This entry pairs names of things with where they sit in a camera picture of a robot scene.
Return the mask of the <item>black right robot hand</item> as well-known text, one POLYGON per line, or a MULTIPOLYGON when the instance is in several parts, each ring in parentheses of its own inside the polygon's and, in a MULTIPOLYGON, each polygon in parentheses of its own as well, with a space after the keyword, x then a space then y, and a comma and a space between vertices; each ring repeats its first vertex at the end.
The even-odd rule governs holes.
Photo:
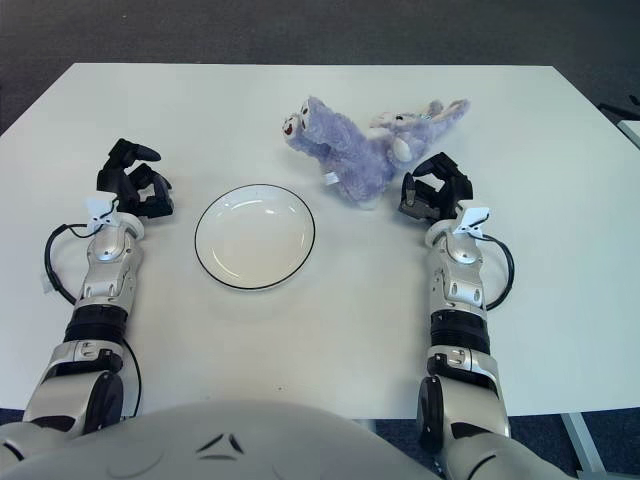
POLYGON ((458 203, 472 199, 473 187, 469 178, 447 154, 440 152, 404 175, 399 211, 433 224, 455 219, 458 203), (439 189, 420 180, 428 175, 443 182, 439 189))

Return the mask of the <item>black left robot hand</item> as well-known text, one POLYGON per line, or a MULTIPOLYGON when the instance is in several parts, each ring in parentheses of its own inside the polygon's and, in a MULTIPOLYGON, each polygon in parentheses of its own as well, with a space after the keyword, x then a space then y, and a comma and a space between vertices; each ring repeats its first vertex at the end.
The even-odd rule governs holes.
POLYGON ((149 219, 170 216, 174 213, 172 186, 149 166, 160 160, 155 150, 120 138, 98 172, 97 190, 114 193, 119 212, 149 219))

